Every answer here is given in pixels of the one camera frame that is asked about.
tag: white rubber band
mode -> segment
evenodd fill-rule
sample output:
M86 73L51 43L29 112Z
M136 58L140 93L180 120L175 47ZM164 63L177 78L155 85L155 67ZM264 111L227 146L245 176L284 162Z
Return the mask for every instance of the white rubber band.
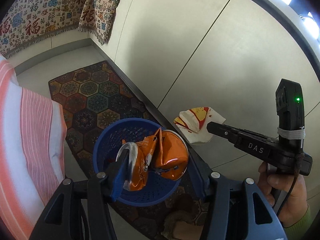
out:
M288 140L302 140L306 137L305 129L288 131L278 127L278 134Z

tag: rug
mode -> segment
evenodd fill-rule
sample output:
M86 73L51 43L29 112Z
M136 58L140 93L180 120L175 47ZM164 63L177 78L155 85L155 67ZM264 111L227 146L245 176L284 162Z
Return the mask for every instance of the rug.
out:
M0 22L0 53L9 58L20 50L79 28L108 41L119 0L15 0Z
M94 174L92 152L100 133L111 123L138 117L157 122L132 91L102 61L49 81L52 100L63 106L68 128L66 141L80 168L89 178ZM189 194L194 200L193 223L203 225L208 204L202 203L193 190L188 172L182 176L176 191L165 201L149 207L133 207L119 201L112 208L131 226L150 239L163 239L164 218L170 213L177 196Z

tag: pink and white striped curtain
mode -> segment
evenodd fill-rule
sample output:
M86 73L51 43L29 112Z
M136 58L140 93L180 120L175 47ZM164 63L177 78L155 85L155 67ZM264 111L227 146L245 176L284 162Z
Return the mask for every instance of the pink and white striped curtain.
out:
M20 87L0 55L0 217L16 240L29 238L64 179L66 132L62 106Z

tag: screw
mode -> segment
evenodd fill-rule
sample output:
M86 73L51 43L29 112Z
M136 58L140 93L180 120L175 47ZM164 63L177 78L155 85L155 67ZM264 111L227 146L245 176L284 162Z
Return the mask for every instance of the screw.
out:
M213 173L211 173L211 177L217 179L217 178L220 178L220 173L214 171Z
M71 183L71 179L64 179L62 183L63 185L69 185Z
M247 184L249 184L249 185L254 184L254 180L251 179L251 178L246 178L246 179L245 179L245 182L246 182Z
M106 174L105 174L104 172L99 172L99 173L97 174L97 177L98 177L99 179L103 179L105 176L106 176Z

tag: patterned floor mat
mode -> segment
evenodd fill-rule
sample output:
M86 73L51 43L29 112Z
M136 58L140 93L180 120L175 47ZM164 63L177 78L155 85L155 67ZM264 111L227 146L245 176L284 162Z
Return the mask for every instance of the patterned floor mat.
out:
M63 106L68 131L66 141L79 166L89 178L94 174L93 147L100 133L111 123L138 117L157 122L107 61L102 61L49 81L52 100ZM131 226L150 239L163 239L160 232L177 196L187 193L194 200L195 225L203 225L208 205L197 198L188 172L177 190L165 201L149 207L133 207L120 202L111 204Z

